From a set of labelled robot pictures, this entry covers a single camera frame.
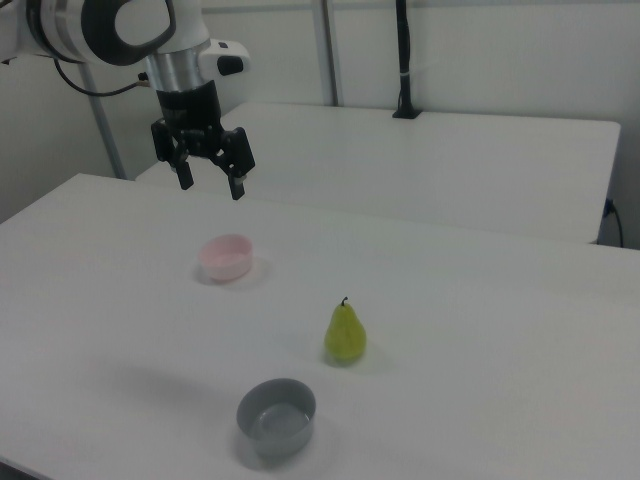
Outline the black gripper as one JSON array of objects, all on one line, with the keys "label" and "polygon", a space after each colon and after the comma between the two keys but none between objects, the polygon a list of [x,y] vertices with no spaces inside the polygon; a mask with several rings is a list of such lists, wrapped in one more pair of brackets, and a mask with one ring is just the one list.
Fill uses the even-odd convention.
[{"label": "black gripper", "polygon": [[225,131],[222,127],[215,82],[188,91],[156,94],[162,112],[162,118],[151,125],[156,157],[176,173],[181,189],[188,190],[194,184],[187,162],[190,154],[212,158],[227,175],[232,199],[242,198],[244,181],[255,167],[255,159],[243,128]]}]

